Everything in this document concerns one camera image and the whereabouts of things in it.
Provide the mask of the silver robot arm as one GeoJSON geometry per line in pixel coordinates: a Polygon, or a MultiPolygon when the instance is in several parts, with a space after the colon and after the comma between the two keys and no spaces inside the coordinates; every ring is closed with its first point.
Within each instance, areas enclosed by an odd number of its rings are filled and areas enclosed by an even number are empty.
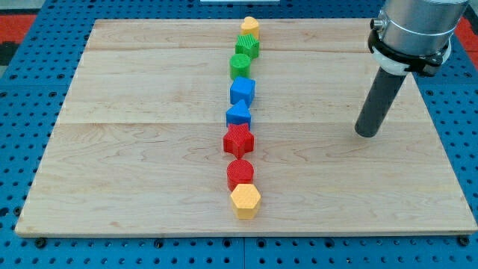
{"type": "Polygon", "coordinates": [[[386,0],[370,27],[388,48],[433,55],[448,44],[468,0],[386,0]]]}

